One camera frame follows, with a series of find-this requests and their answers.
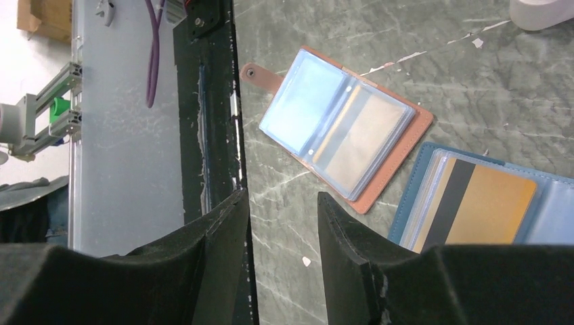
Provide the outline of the brown blue card holder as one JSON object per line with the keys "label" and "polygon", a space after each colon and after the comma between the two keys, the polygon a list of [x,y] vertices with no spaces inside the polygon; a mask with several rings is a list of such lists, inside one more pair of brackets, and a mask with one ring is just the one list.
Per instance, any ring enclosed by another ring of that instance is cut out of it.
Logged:
{"label": "brown blue card holder", "polygon": [[273,99],[260,130],[367,213],[433,121],[433,114],[304,46],[281,77],[247,63],[241,79]]}

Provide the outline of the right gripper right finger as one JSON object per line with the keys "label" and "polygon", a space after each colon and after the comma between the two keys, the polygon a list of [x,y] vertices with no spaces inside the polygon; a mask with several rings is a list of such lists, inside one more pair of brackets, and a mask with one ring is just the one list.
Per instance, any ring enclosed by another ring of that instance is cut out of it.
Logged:
{"label": "right gripper right finger", "polygon": [[445,245],[414,253],[327,192],[317,223],[330,324],[572,324],[573,248]]}

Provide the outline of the gold credit card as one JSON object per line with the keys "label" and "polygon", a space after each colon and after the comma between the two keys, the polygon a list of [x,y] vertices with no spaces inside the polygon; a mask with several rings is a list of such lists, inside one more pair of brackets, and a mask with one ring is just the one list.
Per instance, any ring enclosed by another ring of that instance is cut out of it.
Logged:
{"label": "gold credit card", "polygon": [[355,200],[414,115],[414,109],[358,84],[311,159],[311,165],[343,197]]}

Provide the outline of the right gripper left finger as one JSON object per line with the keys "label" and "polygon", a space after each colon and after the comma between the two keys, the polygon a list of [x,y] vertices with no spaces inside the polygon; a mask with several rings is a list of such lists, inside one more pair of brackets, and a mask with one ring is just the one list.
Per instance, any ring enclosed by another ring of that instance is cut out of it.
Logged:
{"label": "right gripper left finger", "polygon": [[127,255],[1,246],[2,324],[231,324],[249,206],[237,190]]}

